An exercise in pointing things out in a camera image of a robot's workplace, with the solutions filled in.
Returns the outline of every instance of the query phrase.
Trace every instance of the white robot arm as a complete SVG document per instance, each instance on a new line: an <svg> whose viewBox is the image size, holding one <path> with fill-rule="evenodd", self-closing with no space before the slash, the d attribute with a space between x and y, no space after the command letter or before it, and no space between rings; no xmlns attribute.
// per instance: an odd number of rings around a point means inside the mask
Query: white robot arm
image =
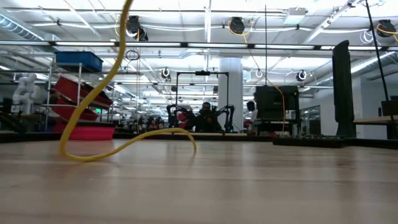
<svg viewBox="0 0 398 224"><path fill-rule="evenodd" d="M11 112L19 113L22 111L24 114L31 114L34 104L33 99L37 99L40 96L40 88L35 86L35 79L36 74L19 78L18 88L12 96L13 106L11 107Z"/></svg>

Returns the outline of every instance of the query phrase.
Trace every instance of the black monitor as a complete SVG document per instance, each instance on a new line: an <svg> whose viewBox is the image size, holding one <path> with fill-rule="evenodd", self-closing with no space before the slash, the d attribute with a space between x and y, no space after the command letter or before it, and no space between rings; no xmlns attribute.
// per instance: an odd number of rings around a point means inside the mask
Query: black monitor
<svg viewBox="0 0 398 224"><path fill-rule="evenodd" d="M297 86L278 86L284 94L285 110L296 110ZM273 86L256 87L257 118L283 119L282 95Z"/></svg>
<svg viewBox="0 0 398 224"><path fill-rule="evenodd" d="M349 41L345 40L333 49L333 93L335 98L335 120L337 136L356 137L351 82L351 59Z"/></svg>

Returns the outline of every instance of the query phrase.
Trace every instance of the blue bin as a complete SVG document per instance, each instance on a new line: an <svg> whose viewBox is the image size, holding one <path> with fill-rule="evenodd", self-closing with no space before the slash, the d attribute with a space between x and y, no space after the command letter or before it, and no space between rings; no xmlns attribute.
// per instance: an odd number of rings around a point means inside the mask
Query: blue bin
<svg viewBox="0 0 398 224"><path fill-rule="evenodd" d="M93 52L63 51L55 53L55 60L59 67L70 72L102 72L103 61Z"/></svg>

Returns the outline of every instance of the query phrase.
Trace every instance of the desk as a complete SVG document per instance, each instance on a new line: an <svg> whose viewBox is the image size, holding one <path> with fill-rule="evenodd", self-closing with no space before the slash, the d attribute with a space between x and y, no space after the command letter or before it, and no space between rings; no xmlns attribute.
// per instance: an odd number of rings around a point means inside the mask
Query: desk
<svg viewBox="0 0 398 224"><path fill-rule="evenodd" d="M127 140L70 141L70 153ZM0 223L397 223L398 151L139 141L96 162L59 141L0 144Z"/></svg>
<svg viewBox="0 0 398 224"><path fill-rule="evenodd" d="M394 119L398 121L398 115L394 115ZM396 130L393 130L394 125L392 124L390 116L381 116L375 118L362 118L354 120L355 125L385 125L387 126L387 139L398 139L398 134Z"/></svg>
<svg viewBox="0 0 398 224"><path fill-rule="evenodd" d="M398 115L394 115L394 119L397 122ZM356 125L389 125L392 124L390 116L381 116L375 118L361 118L355 119L354 124Z"/></svg>

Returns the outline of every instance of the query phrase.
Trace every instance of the white column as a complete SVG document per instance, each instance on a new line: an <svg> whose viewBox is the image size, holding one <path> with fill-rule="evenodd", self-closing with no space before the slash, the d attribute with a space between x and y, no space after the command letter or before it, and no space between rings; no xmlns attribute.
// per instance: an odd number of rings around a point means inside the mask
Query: white column
<svg viewBox="0 0 398 224"><path fill-rule="evenodd" d="M233 123L234 131L243 129L243 66L241 58L220 58L219 72L229 72L228 104L235 105ZM227 77L218 75L218 109L227 105ZM225 114L218 117L224 129Z"/></svg>

